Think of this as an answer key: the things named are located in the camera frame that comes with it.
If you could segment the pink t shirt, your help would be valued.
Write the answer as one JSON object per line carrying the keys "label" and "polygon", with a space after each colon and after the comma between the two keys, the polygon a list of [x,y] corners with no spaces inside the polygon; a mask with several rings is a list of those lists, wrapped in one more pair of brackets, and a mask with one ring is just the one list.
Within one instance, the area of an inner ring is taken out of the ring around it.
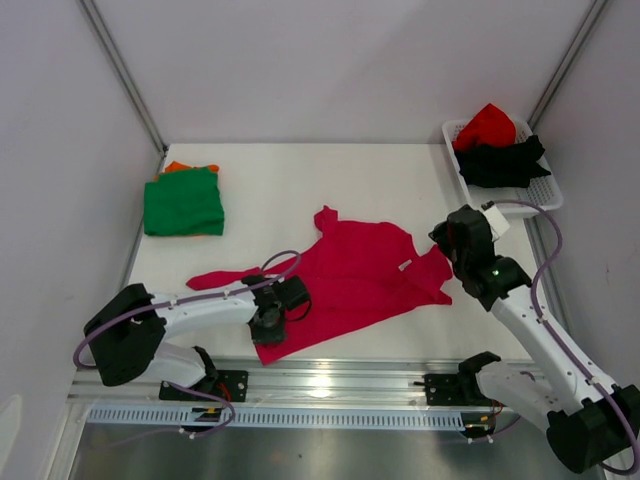
{"label": "pink t shirt", "polygon": [[342,220],[324,207],[314,216],[319,239],[301,260],[269,269],[275,275],[293,267],[312,305],[294,310],[284,342],[258,345],[264,365],[333,338],[428,305],[451,305],[443,285],[453,272],[438,247],[419,254],[412,236],[389,222]]}

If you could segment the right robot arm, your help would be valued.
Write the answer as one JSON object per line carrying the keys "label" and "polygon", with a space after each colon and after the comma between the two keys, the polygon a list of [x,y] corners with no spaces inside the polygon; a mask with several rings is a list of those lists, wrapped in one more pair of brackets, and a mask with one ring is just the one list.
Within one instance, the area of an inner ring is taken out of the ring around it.
{"label": "right robot arm", "polygon": [[430,238],[447,257],[464,291],[502,323],[545,376],[540,383],[488,352],[464,362],[456,380],[468,403],[485,397],[541,430],[558,460],[582,473],[596,465],[616,474],[639,470],[639,390],[621,387],[566,333],[537,295],[541,276],[499,255],[494,243],[509,223],[495,202],[464,205]]}

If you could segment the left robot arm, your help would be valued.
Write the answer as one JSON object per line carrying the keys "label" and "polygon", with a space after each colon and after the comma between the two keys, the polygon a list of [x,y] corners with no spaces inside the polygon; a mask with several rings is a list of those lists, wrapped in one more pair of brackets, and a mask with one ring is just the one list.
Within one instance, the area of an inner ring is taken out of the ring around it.
{"label": "left robot arm", "polygon": [[220,374],[205,348],[179,347],[174,337],[219,325],[249,329],[257,346],[287,338],[288,314],[312,297],[299,276],[248,275],[195,295],[152,294],[141,283],[125,287],[84,327],[86,347],[102,384],[125,385],[140,377],[182,387],[197,400],[209,398]]}

